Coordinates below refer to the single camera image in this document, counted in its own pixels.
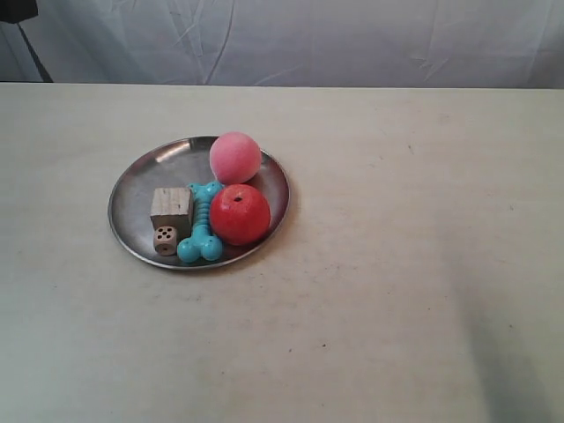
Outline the pink peach ball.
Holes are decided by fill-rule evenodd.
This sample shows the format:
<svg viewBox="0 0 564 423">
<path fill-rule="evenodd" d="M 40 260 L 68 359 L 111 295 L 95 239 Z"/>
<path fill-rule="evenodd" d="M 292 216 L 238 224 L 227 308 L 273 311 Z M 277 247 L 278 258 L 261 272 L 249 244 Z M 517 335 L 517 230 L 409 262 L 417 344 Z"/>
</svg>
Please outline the pink peach ball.
<svg viewBox="0 0 564 423">
<path fill-rule="evenodd" d="M 223 134 L 211 145 L 211 170 L 225 185 L 250 180 L 259 171 L 261 161 L 262 152 L 257 142 L 241 132 Z"/>
</svg>

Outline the large round metal plate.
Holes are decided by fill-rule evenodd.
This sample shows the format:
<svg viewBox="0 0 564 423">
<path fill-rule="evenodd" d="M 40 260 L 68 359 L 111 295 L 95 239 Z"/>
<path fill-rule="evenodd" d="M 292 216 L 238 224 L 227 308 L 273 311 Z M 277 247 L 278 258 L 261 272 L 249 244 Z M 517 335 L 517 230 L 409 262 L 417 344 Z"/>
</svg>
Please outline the large round metal plate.
<svg viewBox="0 0 564 423">
<path fill-rule="evenodd" d="M 121 245 L 150 265 L 171 271 L 203 271 L 229 265 L 249 256 L 272 238 L 290 210 L 291 183 L 282 166 L 266 151 L 262 164 L 249 185 L 259 189 L 269 202 L 271 223 L 262 240 L 247 246 L 224 247 L 216 262 L 203 259 L 182 263 L 175 256 L 160 256 L 154 249 L 150 209 L 157 188 L 210 182 L 209 151 L 214 136 L 188 137 L 161 145 L 134 161 L 115 183 L 108 201 L 108 221 Z"/>
</svg>

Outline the red toy apple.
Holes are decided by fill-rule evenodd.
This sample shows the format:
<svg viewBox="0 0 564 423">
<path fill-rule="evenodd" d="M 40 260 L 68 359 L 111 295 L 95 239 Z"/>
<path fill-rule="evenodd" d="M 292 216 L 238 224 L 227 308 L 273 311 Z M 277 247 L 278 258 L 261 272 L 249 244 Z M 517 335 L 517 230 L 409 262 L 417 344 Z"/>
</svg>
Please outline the red toy apple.
<svg viewBox="0 0 564 423">
<path fill-rule="evenodd" d="M 266 197 L 248 184 L 223 188 L 211 201 L 209 212 L 213 232 L 224 242 L 242 246 L 261 239 L 271 222 Z"/>
</svg>

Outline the small wooden die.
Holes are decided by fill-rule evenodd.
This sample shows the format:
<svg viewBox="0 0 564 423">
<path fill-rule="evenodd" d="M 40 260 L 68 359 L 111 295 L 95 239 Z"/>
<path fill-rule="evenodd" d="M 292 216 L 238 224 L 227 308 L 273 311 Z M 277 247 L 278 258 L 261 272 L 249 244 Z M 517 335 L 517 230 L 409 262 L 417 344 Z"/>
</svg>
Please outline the small wooden die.
<svg viewBox="0 0 564 423">
<path fill-rule="evenodd" d="M 177 230 L 173 226 L 160 226 L 153 234 L 153 248 L 160 256 L 173 256 L 177 251 Z"/>
</svg>

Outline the white backdrop cloth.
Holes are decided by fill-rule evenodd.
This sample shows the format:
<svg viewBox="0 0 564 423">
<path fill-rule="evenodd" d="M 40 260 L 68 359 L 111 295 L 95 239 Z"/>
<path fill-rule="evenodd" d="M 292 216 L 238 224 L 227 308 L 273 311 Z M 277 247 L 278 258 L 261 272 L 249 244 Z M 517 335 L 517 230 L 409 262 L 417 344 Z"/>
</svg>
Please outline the white backdrop cloth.
<svg viewBox="0 0 564 423">
<path fill-rule="evenodd" d="M 560 1 L 41 1 L 6 82 L 563 85 Z"/>
</svg>

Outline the wooden cube block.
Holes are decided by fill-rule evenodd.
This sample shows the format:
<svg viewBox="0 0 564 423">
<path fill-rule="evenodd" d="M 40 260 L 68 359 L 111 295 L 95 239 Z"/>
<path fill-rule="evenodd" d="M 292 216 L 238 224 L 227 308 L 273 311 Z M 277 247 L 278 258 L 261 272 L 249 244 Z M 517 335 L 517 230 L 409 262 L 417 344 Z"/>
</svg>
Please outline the wooden cube block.
<svg viewBox="0 0 564 423">
<path fill-rule="evenodd" d="M 153 191 L 150 219 L 154 229 L 172 226 L 182 236 L 191 234 L 193 193 L 191 188 L 157 188 Z"/>
</svg>

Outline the turquoise rubber bone toy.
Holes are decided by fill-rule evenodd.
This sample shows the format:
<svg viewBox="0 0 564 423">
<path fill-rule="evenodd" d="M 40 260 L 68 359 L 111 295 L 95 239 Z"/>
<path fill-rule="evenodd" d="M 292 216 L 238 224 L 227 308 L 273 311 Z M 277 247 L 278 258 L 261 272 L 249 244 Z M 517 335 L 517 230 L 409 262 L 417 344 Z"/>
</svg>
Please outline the turquoise rubber bone toy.
<svg viewBox="0 0 564 423">
<path fill-rule="evenodd" d="M 214 197 L 223 189 L 218 181 L 205 185 L 191 183 L 193 194 L 193 223 L 191 235 L 177 246 L 177 256 L 183 263 L 199 259 L 208 262 L 218 260 L 223 253 L 223 243 L 211 230 L 210 209 Z"/>
</svg>

